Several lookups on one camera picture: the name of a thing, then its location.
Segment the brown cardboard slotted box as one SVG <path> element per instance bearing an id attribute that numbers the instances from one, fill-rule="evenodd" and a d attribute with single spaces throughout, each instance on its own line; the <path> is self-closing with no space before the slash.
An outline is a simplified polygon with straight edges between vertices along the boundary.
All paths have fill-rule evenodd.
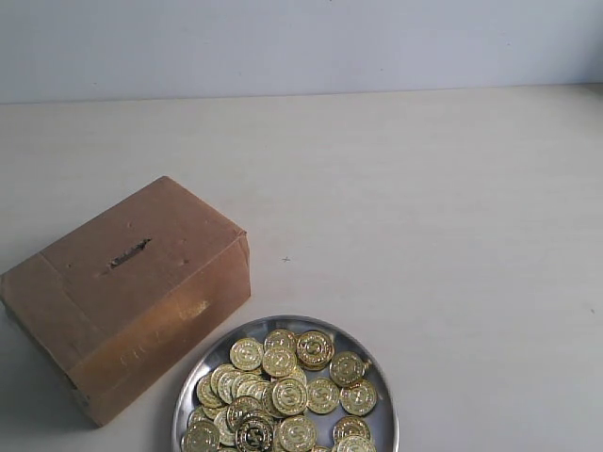
<path id="1" fill-rule="evenodd" d="M 99 427 L 250 294 L 246 232 L 167 176 L 1 277 L 8 315 Z"/>

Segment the gold coin top stack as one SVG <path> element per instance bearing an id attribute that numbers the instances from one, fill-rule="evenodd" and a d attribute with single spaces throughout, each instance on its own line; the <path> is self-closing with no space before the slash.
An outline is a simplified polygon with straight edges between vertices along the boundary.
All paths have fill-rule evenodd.
<path id="1" fill-rule="evenodd" d="M 301 366 L 308 370 L 325 368 L 334 356 L 334 342 L 322 331 L 306 331 L 299 335 L 296 353 Z"/>

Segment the gold coin stack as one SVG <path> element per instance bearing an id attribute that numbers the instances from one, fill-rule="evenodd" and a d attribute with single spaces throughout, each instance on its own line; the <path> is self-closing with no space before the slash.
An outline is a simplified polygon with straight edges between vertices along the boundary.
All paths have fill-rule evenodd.
<path id="1" fill-rule="evenodd" d="M 325 368 L 334 356 L 334 342 L 322 331 L 306 331 L 299 335 L 296 353 L 301 366 L 308 370 Z"/>
<path id="2" fill-rule="evenodd" d="M 376 406 L 378 393 L 367 379 L 353 383 L 340 390 L 340 404 L 345 412 L 355 416 L 365 416 Z"/>

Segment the gold coin top left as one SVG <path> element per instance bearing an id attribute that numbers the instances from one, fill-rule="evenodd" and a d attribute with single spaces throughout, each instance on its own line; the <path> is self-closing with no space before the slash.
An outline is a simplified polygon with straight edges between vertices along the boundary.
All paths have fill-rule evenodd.
<path id="1" fill-rule="evenodd" d="M 231 364 L 242 371 L 253 371 L 262 364 L 263 345 L 251 337 L 237 340 L 230 348 Z"/>

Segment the gold coin far right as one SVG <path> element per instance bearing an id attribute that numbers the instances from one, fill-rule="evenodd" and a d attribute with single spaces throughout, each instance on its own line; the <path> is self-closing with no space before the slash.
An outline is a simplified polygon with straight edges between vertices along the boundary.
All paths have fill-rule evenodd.
<path id="1" fill-rule="evenodd" d="M 353 351 L 336 353 L 329 367 L 330 378 L 339 387 L 357 383 L 364 377 L 365 372 L 365 362 Z"/>

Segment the gold coin right stack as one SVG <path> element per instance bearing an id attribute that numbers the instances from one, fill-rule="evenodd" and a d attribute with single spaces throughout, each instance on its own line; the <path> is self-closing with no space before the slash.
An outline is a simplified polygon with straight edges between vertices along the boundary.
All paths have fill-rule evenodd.
<path id="1" fill-rule="evenodd" d="M 340 390 L 340 404 L 345 412 L 355 416 L 365 416 L 376 406 L 378 393 L 367 379 L 353 383 Z"/>

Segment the gold coin lower middle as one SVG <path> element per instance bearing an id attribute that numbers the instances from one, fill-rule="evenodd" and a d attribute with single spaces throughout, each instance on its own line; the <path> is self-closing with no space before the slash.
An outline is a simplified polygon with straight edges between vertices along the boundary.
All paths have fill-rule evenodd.
<path id="1" fill-rule="evenodd" d="M 288 452 L 310 451 L 316 445 L 317 437 L 314 422 L 304 415 L 286 418 L 278 431 L 279 442 Z"/>

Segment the gold coin bottom centre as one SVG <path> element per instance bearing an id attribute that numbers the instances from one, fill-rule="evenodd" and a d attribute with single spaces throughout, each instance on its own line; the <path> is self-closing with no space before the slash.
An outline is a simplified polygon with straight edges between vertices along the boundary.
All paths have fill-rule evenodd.
<path id="1" fill-rule="evenodd" d="M 235 431 L 235 446 L 241 452 L 271 451 L 273 441 L 272 423 L 260 416 L 252 415 L 242 420 Z"/>

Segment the round steel plate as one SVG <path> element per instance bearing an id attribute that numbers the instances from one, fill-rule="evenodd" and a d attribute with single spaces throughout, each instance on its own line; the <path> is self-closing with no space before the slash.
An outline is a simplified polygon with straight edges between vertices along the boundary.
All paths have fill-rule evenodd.
<path id="1" fill-rule="evenodd" d="M 200 405 L 196 396 L 198 380 L 218 365 L 228 361 L 230 348 L 236 340 L 252 337 L 263 341 L 270 331 L 280 328 L 295 333 L 323 331 L 331 336 L 337 352 L 350 350 L 357 353 L 363 361 L 370 363 L 366 379 L 373 384 L 377 391 L 377 404 L 364 419 L 370 427 L 372 438 L 379 451 L 397 451 L 399 449 L 399 419 L 389 382 L 377 360 L 356 338 L 336 325 L 301 315 L 274 315 L 244 323 L 226 332 L 201 355 L 190 370 L 175 402 L 171 422 L 171 449 L 173 451 L 181 449 L 181 440 L 187 429 L 190 413 Z"/>

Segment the gold coin left edge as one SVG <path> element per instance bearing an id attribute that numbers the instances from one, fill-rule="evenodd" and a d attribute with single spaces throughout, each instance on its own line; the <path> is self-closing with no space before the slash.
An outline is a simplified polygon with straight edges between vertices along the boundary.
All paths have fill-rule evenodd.
<path id="1" fill-rule="evenodd" d="M 220 431 L 208 420 L 191 424 L 181 439 L 183 452 L 216 452 L 220 446 Z"/>

